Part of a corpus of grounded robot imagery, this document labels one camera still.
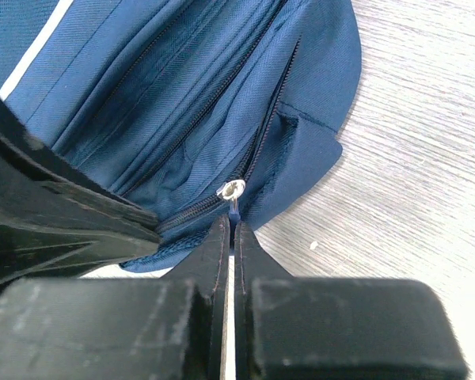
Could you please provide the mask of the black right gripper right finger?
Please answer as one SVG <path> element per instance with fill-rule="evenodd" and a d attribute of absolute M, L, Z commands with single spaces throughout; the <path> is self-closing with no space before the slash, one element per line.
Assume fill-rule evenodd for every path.
<path fill-rule="evenodd" d="M 465 379 L 443 304 L 412 279 L 296 277 L 234 227 L 239 379 Z"/>

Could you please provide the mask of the navy blue student backpack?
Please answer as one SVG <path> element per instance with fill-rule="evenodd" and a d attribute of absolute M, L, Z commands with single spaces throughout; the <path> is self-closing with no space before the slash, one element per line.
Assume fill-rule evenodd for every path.
<path fill-rule="evenodd" d="M 169 268 L 245 182 L 259 228 L 338 161 L 361 46 L 349 1 L 0 1 L 0 98 L 48 148 L 156 214 Z"/>

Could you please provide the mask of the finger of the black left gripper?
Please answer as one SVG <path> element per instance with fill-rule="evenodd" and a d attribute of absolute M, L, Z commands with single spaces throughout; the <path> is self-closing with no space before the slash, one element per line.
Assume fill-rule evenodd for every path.
<path fill-rule="evenodd" d="M 155 253 L 157 224 L 155 214 L 73 169 L 0 99 L 0 289 Z"/>

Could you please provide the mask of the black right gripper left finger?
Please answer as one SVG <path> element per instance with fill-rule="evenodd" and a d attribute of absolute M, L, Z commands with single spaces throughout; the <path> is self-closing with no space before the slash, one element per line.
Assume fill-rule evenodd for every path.
<path fill-rule="evenodd" d="M 23 279 L 0 295 L 0 379 L 217 379 L 230 222 L 159 279 Z"/>

